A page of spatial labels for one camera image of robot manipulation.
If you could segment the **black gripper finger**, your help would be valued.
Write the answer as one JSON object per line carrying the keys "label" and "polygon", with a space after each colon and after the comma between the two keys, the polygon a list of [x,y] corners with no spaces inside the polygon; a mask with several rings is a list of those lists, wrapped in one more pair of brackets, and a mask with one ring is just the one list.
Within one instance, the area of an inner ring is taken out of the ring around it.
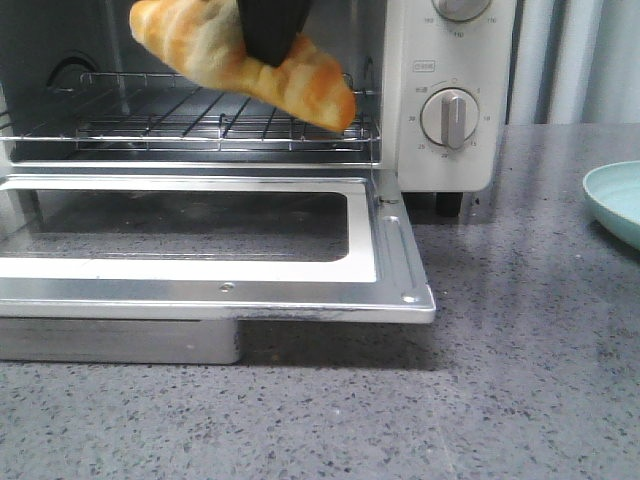
{"label": "black gripper finger", "polygon": [[279,67],[312,7],[310,0],[238,0],[236,2],[247,54]]}

